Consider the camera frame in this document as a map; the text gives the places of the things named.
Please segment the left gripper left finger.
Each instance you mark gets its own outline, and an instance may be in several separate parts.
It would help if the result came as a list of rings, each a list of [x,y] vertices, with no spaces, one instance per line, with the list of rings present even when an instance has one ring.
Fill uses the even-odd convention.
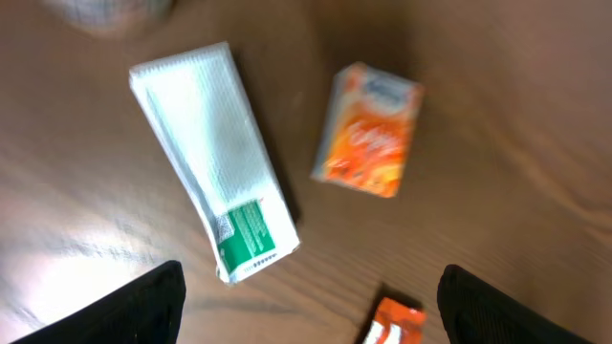
[[[182,264],[167,261],[14,344],[175,344],[185,301]]]

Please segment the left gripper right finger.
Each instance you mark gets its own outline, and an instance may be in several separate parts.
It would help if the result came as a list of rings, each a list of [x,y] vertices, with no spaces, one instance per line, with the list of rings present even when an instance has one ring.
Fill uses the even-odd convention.
[[[437,305],[451,344],[589,344],[467,270],[448,265]]]

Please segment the red orange snack bar wrapper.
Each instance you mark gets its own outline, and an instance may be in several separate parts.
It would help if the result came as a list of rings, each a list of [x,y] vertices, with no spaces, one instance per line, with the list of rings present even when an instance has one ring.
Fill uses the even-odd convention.
[[[426,313],[390,297],[383,297],[365,325],[358,344],[420,344]]]

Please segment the orange small carton box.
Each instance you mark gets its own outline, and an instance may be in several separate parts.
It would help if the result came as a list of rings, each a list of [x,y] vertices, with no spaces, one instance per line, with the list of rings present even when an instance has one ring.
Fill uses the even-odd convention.
[[[421,108],[421,84],[362,62],[334,77],[312,177],[397,195]]]

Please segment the white green medicine box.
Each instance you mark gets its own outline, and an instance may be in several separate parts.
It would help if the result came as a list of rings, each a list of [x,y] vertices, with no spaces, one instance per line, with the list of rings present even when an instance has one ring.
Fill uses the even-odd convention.
[[[217,275],[237,284],[300,245],[230,46],[132,67],[129,83],[200,216]]]

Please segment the green lid jar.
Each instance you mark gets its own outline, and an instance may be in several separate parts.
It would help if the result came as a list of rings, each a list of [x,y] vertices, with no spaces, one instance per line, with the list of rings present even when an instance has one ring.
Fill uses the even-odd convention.
[[[125,35],[163,20],[174,0],[43,0],[71,26],[96,35]]]

